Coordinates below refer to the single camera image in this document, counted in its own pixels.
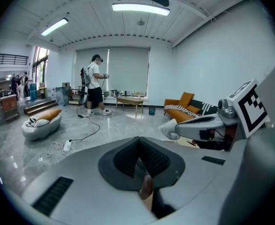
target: ceiling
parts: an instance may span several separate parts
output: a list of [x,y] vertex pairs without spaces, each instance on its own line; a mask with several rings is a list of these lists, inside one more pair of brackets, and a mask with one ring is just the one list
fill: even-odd
[[[169,16],[143,12],[114,12],[115,2],[156,4],[151,0],[15,0],[0,28],[41,39],[57,47],[82,44],[100,37],[130,36],[177,45],[214,16],[242,0],[170,0]],[[66,17],[68,24],[44,37],[41,33]]]

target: white bean bag chair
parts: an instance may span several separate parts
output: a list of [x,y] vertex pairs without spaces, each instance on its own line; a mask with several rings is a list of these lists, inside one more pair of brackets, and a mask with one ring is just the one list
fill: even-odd
[[44,137],[47,137],[49,134],[51,134],[57,129],[61,121],[60,114],[58,114],[50,121],[45,119],[37,121],[37,119],[42,115],[43,114],[32,116],[22,125],[22,132],[27,140],[34,141],[37,139],[42,139]]

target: power strip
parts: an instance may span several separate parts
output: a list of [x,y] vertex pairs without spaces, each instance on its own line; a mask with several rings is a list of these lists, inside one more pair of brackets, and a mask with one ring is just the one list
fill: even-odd
[[64,152],[70,152],[71,146],[72,146],[72,141],[67,140],[66,143],[63,146],[63,151]]

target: railing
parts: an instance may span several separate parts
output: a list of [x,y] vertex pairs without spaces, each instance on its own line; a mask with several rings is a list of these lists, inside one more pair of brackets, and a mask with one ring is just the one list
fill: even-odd
[[28,57],[0,53],[0,65],[27,65]]

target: wooden coffee table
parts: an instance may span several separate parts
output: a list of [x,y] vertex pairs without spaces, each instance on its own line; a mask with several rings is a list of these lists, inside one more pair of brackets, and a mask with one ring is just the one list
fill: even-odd
[[136,106],[136,117],[137,117],[137,112],[138,112],[138,104],[141,104],[142,105],[142,113],[144,113],[144,110],[143,110],[144,100],[143,99],[138,99],[138,98],[135,98],[135,97],[117,97],[117,102],[115,104],[115,109],[117,109],[118,102],[123,103],[123,106],[124,106],[125,103],[130,104],[130,105],[135,105]]

